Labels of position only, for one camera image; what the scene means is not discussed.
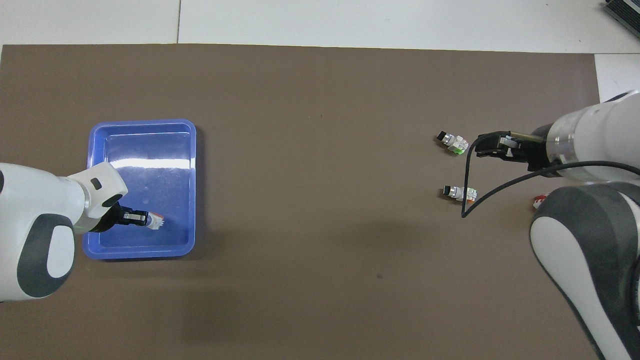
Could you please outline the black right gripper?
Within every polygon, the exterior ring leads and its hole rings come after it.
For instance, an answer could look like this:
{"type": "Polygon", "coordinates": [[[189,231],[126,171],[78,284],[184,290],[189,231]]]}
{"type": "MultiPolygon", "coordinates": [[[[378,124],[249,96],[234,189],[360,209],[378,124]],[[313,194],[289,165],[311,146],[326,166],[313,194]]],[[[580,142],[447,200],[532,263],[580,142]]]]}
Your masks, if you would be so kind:
{"type": "Polygon", "coordinates": [[[506,162],[526,162],[531,173],[551,166],[544,139],[522,140],[519,149],[510,148],[510,131],[494,131],[477,137],[476,157],[499,158],[506,162]]]}

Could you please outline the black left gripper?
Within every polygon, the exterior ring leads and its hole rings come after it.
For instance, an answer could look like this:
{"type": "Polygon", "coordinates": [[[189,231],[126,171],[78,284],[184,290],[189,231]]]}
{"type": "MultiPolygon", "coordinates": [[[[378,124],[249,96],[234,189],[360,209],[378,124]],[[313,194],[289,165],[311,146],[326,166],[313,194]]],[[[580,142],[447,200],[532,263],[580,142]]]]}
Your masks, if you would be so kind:
{"type": "Polygon", "coordinates": [[[146,210],[134,210],[133,208],[125,208],[119,202],[115,203],[100,218],[98,223],[89,230],[90,233],[102,233],[110,230],[116,225],[147,227],[144,221],[125,221],[124,217],[148,217],[146,210]]]}

